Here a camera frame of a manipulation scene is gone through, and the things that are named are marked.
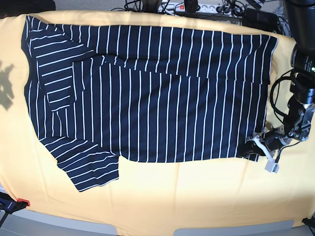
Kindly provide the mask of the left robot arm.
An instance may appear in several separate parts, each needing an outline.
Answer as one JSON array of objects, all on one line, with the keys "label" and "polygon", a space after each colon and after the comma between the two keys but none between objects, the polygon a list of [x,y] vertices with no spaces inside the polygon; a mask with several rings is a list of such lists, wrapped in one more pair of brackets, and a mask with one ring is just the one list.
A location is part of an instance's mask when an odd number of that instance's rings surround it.
[{"label": "left robot arm", "polygon": [[[284,73],[272,85],[270,104],[274,114],[282,116],[282,125],[268,132],[253,133],[245,144],[238,148],[240,157],[252,154],[272,157],[278,151],[275,162],[279,161],[282,150],[295,139],[308,139],[311,121],[315,112],[315,2],[313,0],[285,0],[291,35],[296,41],[290,64],[292,69]],[[288,101],[287,114],[276,107],[274,90],[282,81],[291,82],[293,96]]]}]

